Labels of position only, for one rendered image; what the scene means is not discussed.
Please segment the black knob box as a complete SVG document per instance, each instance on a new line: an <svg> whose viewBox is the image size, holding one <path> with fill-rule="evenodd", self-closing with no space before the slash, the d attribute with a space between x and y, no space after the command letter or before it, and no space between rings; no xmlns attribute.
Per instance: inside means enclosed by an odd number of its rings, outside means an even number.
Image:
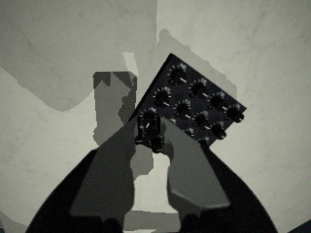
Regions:
<svg viewBox="0 0 311 233"><path fill-rule="evenodd" d="M209 148L217 139L225 139L225 131L233 122L243 121L246 110L245 106L170 53L128 121L135 116L141 118L135 145L141 144L152 149L153 153L165 154L157 116L166 117L201 146Z"/></svg>

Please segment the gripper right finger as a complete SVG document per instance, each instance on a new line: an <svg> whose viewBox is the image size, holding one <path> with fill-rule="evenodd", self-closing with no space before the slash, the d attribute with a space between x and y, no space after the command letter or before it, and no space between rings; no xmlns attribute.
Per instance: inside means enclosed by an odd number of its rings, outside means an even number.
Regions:
<svg viewBox="0 0 311 233"><path fill-rule="evenodd" d="M167 199L181 225L185 215L196 214L201 230L278 233L255 193L209 148L162 115L157 126L170 160Z"/></svg>

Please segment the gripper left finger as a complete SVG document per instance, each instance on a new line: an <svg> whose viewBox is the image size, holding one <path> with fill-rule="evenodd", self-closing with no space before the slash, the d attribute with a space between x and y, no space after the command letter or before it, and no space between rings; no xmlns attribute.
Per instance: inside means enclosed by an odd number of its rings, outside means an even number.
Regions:
<svg viewBox="0 0 311 233"><path fill-rule="evenodd" d="M124 216L134 206L130 160L140 123L135 116L91 150L48 196L25 233L102 233L107 218L116 218L123 231Z"/></svg>

